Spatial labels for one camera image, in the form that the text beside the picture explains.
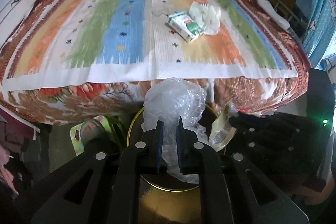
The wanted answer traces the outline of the pale yellow snack wrapper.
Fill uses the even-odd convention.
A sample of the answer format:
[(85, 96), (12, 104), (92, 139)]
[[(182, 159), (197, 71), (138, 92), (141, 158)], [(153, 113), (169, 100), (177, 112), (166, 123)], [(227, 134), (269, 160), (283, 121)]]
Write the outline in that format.
[(230, 124), (229, 119), (236, 116), (237, 111), (234, 105), (228, 103), (212, 123), (209, 144), (215, 151), (219, 152), (224, 149), (234, 137), (236, 128)]

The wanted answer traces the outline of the clear plastic bag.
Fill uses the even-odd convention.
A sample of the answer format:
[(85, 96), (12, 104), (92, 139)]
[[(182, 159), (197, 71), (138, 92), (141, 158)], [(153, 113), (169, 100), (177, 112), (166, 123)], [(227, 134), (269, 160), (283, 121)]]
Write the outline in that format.
[(162, 158), (167, 173), (181, 182), (197, 184), (197, 174), (182, 174), (178, 167), (176, 128), (181, 119), (183, 127), (196, 133), (198, 141), (208, 144), (206, 128), (199, 124), (206, 108), (207, 92), (200, 85), (181, 79), (166, 79), (151, 87), (144, 101), (143, 131), (163, 122)]

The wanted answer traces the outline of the green white medicine box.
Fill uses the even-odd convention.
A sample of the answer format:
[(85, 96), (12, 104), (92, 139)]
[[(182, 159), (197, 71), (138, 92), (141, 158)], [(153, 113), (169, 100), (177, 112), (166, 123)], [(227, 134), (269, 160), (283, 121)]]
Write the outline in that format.
[(204, 30), (185, 11), (169, 14), (166, 24), (187, 43), (204, 35)]

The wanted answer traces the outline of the white plastic wrapper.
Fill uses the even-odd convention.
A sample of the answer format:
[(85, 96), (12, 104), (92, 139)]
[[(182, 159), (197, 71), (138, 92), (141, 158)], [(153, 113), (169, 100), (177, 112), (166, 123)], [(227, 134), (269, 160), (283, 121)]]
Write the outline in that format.
[(219, 7), (205, 3), (193, 2), (189, 8), (189, 16), (204, 31), (205, 35), (217, 35), (221, 27), (222, 12)]

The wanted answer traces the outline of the round gold-rimmed trash bin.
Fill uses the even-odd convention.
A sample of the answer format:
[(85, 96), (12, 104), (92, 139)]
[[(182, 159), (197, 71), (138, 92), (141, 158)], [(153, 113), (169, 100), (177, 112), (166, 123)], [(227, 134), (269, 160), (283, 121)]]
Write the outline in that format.
[[(127, 144), (141, 139), (143, 109), (134, 117)], [(141, 177), (139, 223), (201, 223), (198, 184), (181, 182), (167, 171)]]

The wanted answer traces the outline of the green patterned slipper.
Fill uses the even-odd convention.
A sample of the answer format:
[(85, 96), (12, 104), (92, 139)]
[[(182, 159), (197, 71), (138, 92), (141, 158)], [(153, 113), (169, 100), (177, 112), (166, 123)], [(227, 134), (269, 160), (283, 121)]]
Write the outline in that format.
[(84, 152), (85, 145), (95, 138), (109, 139), (110, 125), (106, 117), (99, 115), (70, 129), (70, 138), (76, 156)]

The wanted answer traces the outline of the colourful striped woven blanket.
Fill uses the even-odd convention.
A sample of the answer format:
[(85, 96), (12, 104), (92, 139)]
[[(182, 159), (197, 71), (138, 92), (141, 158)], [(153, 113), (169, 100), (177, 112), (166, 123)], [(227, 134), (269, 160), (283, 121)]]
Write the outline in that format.
[[(154, 16), (189, 12), (193, 2), (219, 7), (217, 35), (187, 43)], [(6, 91), (84, 83), (179, 79), (285, 79), (298, 76), (291, 37), (254, 0), (48, 0), (14, 46)]]

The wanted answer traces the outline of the small clear plastic film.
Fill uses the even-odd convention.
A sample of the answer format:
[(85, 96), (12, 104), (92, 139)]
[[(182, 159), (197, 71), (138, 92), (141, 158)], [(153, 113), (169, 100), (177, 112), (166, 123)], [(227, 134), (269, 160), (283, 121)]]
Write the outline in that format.
[(156, 7), (152, 9), (151, 13), (154, 16), (160, 17), (160, 16), (169, 16), (171, 14), (168, 7)]

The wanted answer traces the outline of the blue patterned curtain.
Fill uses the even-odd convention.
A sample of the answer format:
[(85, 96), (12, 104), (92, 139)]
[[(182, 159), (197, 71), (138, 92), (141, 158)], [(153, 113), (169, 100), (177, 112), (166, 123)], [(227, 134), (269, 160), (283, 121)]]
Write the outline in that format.
[(296, 0), (295, 5), (307, 19), (302, 47), (316, 68), (335, 39), (335, 0)]

